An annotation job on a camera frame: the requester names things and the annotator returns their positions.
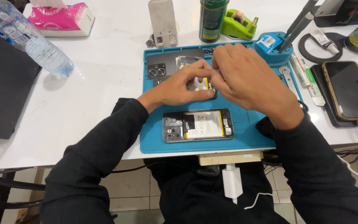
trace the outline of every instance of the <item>tape roll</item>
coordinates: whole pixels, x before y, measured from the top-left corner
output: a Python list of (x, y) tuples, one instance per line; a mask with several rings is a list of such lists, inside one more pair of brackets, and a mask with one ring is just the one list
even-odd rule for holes
[(239, 23), (241, 23), (241, 24), (244, 23), (244, 20), (245, 20), (245, 18), (246, 18), (246, 16), (245, 16), (242, 12), (240, 12), (240, 11), (237, 11), (237, 12), (233, 13), (233, 14), (231, 15), (231, 17), (232, 17), (235, 21), (237, 21), (237, 22), (239, 22)]

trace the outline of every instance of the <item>black phone case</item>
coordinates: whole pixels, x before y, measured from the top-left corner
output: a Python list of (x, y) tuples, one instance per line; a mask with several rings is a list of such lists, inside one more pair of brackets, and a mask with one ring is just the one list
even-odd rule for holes
[(321, 65), (313, 65), (310, 70), (311, 73), (313, 73), (314, 79), (316, 80), (316, 83), (320, 88), (321, 95), (326, 102), (324, 108), (328, 114), (331, 124), (336, 128), (357, 127), (356, 121), (342, 120), (336, 114), (336, 108), (331, 97), (328, 84), (325, 80)]

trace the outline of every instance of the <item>screwdriver holder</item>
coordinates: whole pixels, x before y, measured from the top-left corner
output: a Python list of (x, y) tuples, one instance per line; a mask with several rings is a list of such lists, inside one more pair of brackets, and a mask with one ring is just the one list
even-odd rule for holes
[[(282, 40), (282, 43), (285, 42), (284, 32), (273, 32), (278, 38)], [(252, 43), (252, 48), (269, 64), (270, 67), (281, 67), (288, 63), (290, 59), (290, 54), (294, 51), (292, 45), (285, 49), (281, 54), (278, 51), (281, 49), (282, 43), (278, 46), (275, 46), (270, 52), (266, 52), (264, 49), (259, 47), (256, 43), (263, 38), (267, 33), (262, 33), (257, 41)]]

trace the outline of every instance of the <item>black round pad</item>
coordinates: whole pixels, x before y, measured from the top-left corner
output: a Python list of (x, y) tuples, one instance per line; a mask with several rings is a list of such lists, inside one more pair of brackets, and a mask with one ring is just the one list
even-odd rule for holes
[(305, 48), (305, 42), (309, 38), (313, 38), (310, 34), (306, 34), (301, 38), (301, 40), (298, 43), (298, 49), (299, 52), (303, 57), (305, 57), (307, 60), (316, 63), (316, 64), (323, 64), (326, 61), (337, 61), (342, 57), (343, 54), (343, 40), (345, 39), (345, 36), (339, 34), (339, 33), (325, 33), (328, 39), (330, 39), (333, 43), (335, 43), (336, 48), (338, 49), (339, 53), (335, 54), (331, 58), (318, 58), (311, 55)]

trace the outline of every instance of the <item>right hand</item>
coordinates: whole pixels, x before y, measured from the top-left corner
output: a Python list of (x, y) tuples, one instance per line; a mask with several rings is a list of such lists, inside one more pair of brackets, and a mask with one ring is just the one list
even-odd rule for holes
[(222, 96), (247, 110), (268, 116), (277, 129), (295, 128), (304, 113), (295, 94), (253, 49), (244, 45), (217, 46), (212, 55), (211, 84)]

